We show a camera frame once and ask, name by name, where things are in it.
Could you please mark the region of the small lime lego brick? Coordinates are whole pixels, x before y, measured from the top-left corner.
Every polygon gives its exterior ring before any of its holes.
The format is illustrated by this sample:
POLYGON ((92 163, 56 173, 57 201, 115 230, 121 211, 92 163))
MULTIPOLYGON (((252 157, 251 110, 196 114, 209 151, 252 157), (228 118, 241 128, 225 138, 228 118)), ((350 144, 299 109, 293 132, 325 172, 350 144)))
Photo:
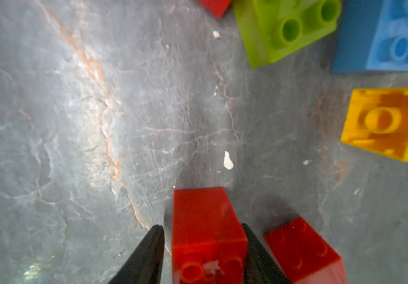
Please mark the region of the small lime lego brick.
POLYGON ((333 33, 339 0, 232 2, 250 67, 272 64, 333 33))

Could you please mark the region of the small red lego brick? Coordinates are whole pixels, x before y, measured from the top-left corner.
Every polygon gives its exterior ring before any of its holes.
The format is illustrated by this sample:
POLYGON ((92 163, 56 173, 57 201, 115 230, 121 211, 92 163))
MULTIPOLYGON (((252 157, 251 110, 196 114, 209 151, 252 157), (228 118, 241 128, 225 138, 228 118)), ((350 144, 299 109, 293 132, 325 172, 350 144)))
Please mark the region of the small red lego brick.
POLYGON ((173 194, 175 284, 241 284, 248 238, 224 188, 173 194))

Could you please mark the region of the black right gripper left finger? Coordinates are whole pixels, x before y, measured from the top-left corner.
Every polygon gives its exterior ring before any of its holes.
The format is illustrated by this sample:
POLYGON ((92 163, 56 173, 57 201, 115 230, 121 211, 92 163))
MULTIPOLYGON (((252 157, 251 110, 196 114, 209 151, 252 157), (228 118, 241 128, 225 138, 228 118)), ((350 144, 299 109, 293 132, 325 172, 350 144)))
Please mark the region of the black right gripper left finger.
POLYGON ((159 284, 164 249, 164 229, 154 225, 109 284, 159 284))

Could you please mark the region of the yellow lego brick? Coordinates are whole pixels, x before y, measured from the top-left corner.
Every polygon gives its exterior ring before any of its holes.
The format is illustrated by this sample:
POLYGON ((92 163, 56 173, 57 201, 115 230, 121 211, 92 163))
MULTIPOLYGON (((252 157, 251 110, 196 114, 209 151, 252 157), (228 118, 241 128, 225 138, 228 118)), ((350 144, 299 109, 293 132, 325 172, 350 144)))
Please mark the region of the yellow lego brick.
POLYGON ((408 88, 354 89, 341 141, 408 162, 408 88))

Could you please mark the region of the blue lego brick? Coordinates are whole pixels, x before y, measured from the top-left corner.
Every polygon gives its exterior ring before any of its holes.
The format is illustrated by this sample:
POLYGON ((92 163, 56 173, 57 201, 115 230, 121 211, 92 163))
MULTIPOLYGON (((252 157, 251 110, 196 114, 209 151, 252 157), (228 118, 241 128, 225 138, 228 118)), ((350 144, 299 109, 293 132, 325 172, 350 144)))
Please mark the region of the blue lego brick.
POLYGON ((408 72, 408 0, 347 1, 331 72, 408 72))

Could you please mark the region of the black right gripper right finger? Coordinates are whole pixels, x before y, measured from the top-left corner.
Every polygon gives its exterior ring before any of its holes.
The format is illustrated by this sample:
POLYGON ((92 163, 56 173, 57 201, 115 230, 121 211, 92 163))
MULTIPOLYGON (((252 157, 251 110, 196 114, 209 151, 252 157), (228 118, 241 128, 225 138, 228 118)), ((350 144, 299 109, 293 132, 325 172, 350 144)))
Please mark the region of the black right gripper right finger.
POLYGON ((248 238, 244 283, 292 284, 293 282, 281 270, 252 229, 245 223, 242 223, 242 227, 248 238))

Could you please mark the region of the red lego brick front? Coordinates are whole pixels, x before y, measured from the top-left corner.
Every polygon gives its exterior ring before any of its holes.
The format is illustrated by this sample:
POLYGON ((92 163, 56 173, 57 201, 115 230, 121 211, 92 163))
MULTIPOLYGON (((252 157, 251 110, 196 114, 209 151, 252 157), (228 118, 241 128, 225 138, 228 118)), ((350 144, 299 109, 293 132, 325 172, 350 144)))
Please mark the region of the red lego brick front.
POLYGON ((294 284, 346 284, 342 257, 303 219, 264 235, 281 269, 294 284))

